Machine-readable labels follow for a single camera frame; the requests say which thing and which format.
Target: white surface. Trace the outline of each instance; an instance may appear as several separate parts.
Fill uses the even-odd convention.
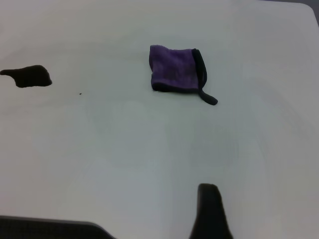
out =
[[[311,8],[245,0],[2,0],[0,214],[185,239],[216,184],[236,239],[319,238],[319,28]],[[198,48],[197,96],[151,90],[149,46]]]

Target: microfiber cloth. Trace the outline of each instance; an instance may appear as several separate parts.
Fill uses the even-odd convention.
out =
[[[207,71],[197,49],[170,50],[152,45],[149,57],[153,90],[161,92],[196,93],[208,104],[216,105],[217,99],[203,92]]]
[[[213,184],[198,186],[197,216],[189,239],[233,239],[220,192]]]

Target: black cloth edge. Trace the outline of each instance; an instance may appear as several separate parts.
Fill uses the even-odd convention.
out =
[[[206,94],[203,91],[203,87],[205,86],[207,82],[207,71],[205,67],[204,60],[200,54],[200,51],[197,50],[196,48],[192,49],[191,51],[195,64],[196,64],[196,73],[197,73],[197,78],[198,78],[198,94],[201,97],[203,101],[206,103],[215,106],[218,103],[218,100],[214,98],[213,96],[210,96]]]

